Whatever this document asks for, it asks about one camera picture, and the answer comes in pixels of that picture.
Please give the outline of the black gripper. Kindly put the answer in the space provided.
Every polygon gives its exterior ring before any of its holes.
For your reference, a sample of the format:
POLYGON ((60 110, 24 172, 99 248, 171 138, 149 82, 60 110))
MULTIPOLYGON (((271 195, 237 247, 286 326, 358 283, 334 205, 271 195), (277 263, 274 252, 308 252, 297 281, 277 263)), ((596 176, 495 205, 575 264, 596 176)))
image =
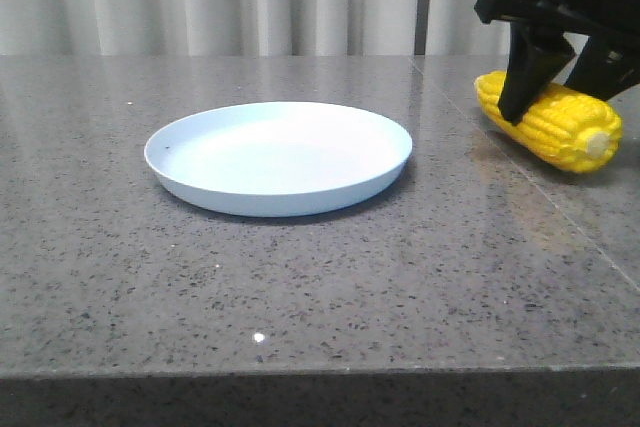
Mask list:
POLYGON ((601 40, 639 40, 639 0, 477 0, 474 10, 485 24, 512 22, 508 66, 498 101, 502 117, 512 125, 523 120, 574 58, 575 51, 563 32, 592 36, 565 87, 608 101, 639 84, 639 51, 601 40))

